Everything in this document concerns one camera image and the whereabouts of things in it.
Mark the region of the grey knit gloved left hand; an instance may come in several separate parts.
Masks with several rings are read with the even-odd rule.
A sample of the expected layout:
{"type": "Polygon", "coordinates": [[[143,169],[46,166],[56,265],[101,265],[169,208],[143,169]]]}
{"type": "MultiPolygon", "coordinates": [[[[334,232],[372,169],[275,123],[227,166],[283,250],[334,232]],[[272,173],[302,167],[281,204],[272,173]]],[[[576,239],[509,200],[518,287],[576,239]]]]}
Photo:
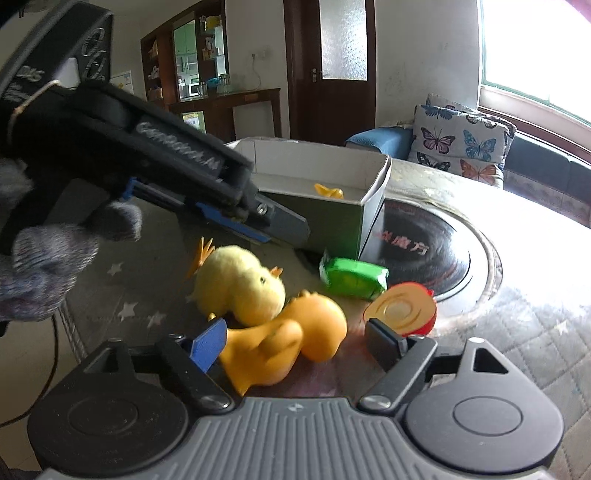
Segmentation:
{"type": "Polygon", "coordinates": [[[141,227],[139,207],[115,201],[99,209],[88,228],[57,224],[18,233],[1,255],[1,325],[51,316],[95,258],[100,240],[136,241],[141,227]]]}

